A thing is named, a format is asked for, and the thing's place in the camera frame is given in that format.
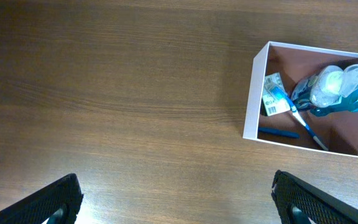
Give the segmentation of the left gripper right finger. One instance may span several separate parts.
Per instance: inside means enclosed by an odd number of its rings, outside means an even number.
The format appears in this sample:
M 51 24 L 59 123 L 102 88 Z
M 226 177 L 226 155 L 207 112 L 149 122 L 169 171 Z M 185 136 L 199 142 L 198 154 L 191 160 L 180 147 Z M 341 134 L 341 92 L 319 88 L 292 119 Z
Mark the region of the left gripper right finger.
M 272 198 L 282 223 L 358 224 L 358 209 L 296 176 L 277 170 Z

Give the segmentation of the blue disposable razor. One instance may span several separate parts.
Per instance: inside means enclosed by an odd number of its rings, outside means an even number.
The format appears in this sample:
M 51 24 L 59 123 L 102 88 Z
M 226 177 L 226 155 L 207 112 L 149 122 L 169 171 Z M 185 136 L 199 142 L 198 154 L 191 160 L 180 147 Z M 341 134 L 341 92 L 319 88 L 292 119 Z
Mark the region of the blue disposable razor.
M 294 133 L 291 131 L 284 131 L 280 129 L 274 129 L 274 128 L 264 128 L 259 127 L 258 132 L 265 133 L 265 134 L 272 134 L 275 136 L 282 136 L 286 138 L 292 138 L 292 139 L 299 139 L 300 135 L 298 133 Z

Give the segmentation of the green white soap box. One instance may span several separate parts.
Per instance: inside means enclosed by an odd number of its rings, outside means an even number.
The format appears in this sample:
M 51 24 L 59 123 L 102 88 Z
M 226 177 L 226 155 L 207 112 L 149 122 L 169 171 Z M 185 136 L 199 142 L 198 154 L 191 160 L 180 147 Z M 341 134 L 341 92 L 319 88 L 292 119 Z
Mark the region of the green white soap box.
M 269 91 L 267 91 L 267 87 L 270 87 L 273 84 L 278 85 L 283 91 L 285 90 L 279 73 L 265 76 L 261 104 L 261 114 L 263 116 L 273 116 L 290 111 L 290 106 L 285 100 L 278 101 Z

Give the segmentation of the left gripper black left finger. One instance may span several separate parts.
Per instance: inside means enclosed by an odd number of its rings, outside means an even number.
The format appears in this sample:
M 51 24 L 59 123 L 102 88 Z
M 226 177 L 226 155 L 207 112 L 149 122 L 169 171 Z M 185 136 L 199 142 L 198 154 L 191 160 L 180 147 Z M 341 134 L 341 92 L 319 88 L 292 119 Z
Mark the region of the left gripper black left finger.
M 76 222 L 83 194 L 76 174 L 67 174 L 0 211 L 0 223 Z

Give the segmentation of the blue white toothbrush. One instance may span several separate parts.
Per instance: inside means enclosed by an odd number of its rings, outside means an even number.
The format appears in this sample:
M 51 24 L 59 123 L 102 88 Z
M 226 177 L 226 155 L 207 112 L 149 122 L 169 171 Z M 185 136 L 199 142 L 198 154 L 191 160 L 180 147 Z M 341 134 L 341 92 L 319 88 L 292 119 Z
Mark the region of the blue white toothbrush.
M 295 119 L 306 129 L 308 134 L 312 137 L 313 141 L 324 151 L 329 151 L 328 147 L 326 147 L 323 142 L 317 137 L 315 132 L 310 128 L 307 122 L 301 117 L 298 112 L 294 102 L 288 97 L 288 95 L 276 84 L 271 84 L 265 87 L 266 91 L 272 95 L 272 97 L 277 101 L 286 102 L 289 107 L 292 115 Z

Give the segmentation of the clear pump soap bottle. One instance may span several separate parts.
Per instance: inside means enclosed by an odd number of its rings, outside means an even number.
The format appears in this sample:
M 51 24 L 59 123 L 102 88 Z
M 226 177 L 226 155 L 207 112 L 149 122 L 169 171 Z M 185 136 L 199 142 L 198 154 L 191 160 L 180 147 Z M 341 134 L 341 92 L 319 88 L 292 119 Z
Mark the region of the clear pump soap bottle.
M 345 69 L 329 65 L 301 80 L 292 92 L 291 100 L 300 111 L 337 105 L 358 90 L 358 64 Z

